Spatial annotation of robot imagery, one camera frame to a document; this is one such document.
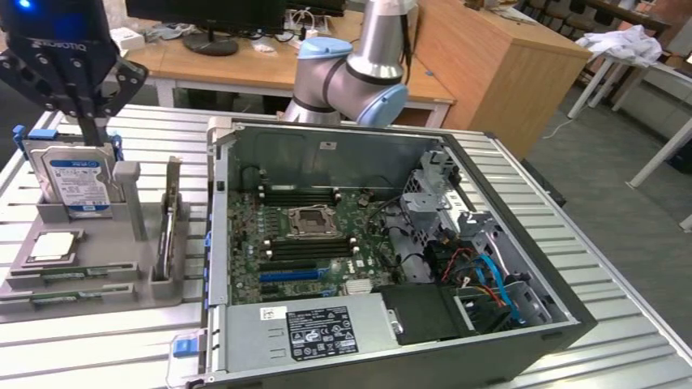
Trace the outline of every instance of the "hard drive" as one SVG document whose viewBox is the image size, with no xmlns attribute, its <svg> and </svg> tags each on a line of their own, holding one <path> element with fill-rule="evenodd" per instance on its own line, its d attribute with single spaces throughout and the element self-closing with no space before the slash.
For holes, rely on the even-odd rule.
<svg viewBox="0 0 692 389">
<path fill-rule="evenodd" d="M 120 137 L 102 147 L 84 146 L 78 135 L 31 132 L 23 139 L 26 154 L 46 203 L 63 203 L 72 219 L 112 217 L 112 203 L 124 201 L 112 170 L 120 160 Z"/>
</svg>

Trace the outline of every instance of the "light blue joint cap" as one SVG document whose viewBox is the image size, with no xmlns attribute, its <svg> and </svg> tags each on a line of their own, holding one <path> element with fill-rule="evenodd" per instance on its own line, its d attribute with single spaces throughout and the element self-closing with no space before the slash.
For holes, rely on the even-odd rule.
<svg viewBox="0 0 692 389">
<path fill-rule="evenodd" d="M 410 90 L 399 83 L 382 91 L 380 95 L 371 101 L 368 108 L 358 117 L 362 126 L 384 127 L 394 123 L 402 113 L 403 106 L 410 98 Z"/>
<path fill-rule="evenodd" d="M 326 36 L 306 39 L 300 45 L 299 59 L 346 57 L 354 50 L 347 41 Z"/>
</svg>

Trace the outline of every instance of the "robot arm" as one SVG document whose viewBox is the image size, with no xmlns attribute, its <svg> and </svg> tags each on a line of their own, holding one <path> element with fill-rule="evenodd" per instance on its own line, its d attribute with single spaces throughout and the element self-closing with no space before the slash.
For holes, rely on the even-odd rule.
<svg viewBox="0 0 692 389">
<path fill-rule="evenodd" d="M 114 116 L 148 75 L 119 56 L 100 0 L 0 0 L 8 49 L 0 53 L 0 80 L 34 103 L 78 119 L 84 144 L 103 146 Z M 119 91 L 103 96 L 115 67 Z"/>
<path fill-rule="evenodd" d="M 339 124 L 347 115 L 364 126 L 387 126 L 402 113 L 408 89 L 402 57 L 411 61 L 407 14 L 415 0 L 370 0 L 360 46 L 335 38 L 303 42 L 294 99 L 283 120 Z"/>
</svg>

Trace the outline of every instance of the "white cloth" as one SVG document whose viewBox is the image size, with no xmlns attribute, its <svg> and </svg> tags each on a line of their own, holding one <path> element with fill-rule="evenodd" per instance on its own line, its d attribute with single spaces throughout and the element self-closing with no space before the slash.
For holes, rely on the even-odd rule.
<svg viewBox="0 0 692 389">
<path fill-rule="evenodd" d="M 604 34 L 584 34 L 576 44 L 594 53 L 590 61 L 607 53 L 640 67 L 654 65 L 663 51 L 659 41 L 644 34 L 642 26 L 632 26 L 627 30 Z"/>
</svg>

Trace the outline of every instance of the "wooden desk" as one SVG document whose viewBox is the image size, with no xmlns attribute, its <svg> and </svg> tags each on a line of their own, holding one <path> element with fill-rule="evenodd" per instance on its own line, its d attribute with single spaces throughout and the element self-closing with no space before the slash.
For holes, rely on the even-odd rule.
<svg viewBox="0 0 692 389">
<path fill-rule="evenodd" d="M 363 14 L 347 11 L 343 18 L 334 18 L 334 36 L 354 41 L 360 36 L 362 22 Z M 272 41 L 278 52 L 267 54 L 252 49 L 250 40 L 238 39 L 238 43 L 240 49 L 230 57 L 196 54 L 180 40 L 158 42 L 128 54 L 128 59 L 147 66 L 152 73 L 162 106 L 174 106 L 175 88 L 291 97 L 298 49 Z M 426 125 L 440 127 L 454 103 L 455 97 L 415 59 L 407 107 L 431 111 Z"/>
<path fill-rule="evenodd" d="M 542 24 L 419 0 L 416 54 L 455 95 L 444 128 L 494 132 L 522 159 L 591 57 Z"/>
<path fill-rule="evenodd" d="M 584 3 L 599 11 L 606 12 L 630 24 L 642 24 L 644 28 L 655 31 L 655 38 L 671 27 L 671 24 L 659 20 L 651 15 L 642 15 L 635 11 L 620 8 L 618 5 L 606 2 L 604 0 L 584 0 Z"/>
</svg>

